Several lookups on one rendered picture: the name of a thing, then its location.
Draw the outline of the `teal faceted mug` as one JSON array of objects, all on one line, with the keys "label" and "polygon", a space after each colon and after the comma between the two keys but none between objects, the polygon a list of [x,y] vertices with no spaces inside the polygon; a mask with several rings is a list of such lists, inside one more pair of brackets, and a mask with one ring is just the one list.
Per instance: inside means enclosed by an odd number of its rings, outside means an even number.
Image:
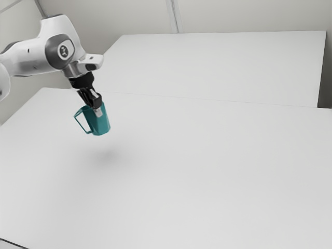
[{"label": "teal faceted mug", "polygon": [[[85,120],[89,126],[89,130],[86,130],[77,117],[83,114]],[[93,109],[92,107],[85,105],[81,107],[74,115],[74,119],[77,121],[79,126],[83,129],[85,134],[93,134],[95,136],[100,136],[106,134],[110,131],[110,123],[105,108],[104,102],[102,102],[101,107]]]}]

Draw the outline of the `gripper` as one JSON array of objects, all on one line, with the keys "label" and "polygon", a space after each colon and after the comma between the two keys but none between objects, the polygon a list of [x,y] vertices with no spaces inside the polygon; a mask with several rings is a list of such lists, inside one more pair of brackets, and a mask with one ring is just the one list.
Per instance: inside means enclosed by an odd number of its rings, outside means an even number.
[{"label": "gripper", "polygon": [[70,84],[74,89],[87,88],[89,105],[93,109],[97,117],[102,116],[102,97],[99,93],[95,92],[93,88],[94,75],[92,72],[88,72],[80,77],[69,78]]}]

